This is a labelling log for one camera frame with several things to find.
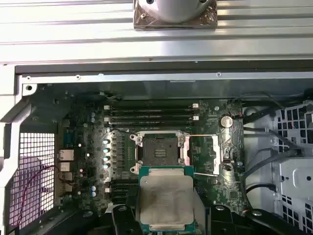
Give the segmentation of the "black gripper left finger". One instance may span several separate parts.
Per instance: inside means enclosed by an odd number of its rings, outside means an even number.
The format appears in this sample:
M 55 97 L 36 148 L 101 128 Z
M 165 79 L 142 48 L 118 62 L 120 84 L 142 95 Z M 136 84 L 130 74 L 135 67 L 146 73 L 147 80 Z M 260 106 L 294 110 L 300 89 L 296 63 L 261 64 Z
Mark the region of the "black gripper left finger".
M 137 221 L 131 208 L 115 206 L 99 216 L 94 211 L 79 210 L 52 221 L 37 229 L 38 235 L 135 235 Z

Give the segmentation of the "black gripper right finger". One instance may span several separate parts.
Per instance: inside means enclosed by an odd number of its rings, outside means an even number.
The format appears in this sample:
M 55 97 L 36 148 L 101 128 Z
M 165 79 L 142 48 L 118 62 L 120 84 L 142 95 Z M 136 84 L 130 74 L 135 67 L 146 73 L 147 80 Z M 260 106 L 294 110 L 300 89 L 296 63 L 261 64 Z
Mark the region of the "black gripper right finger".
M 211 235 L 302 235 L 303 231 L 272 213 L 261 209 L 242 215 L 224 205 L 210 208 Z

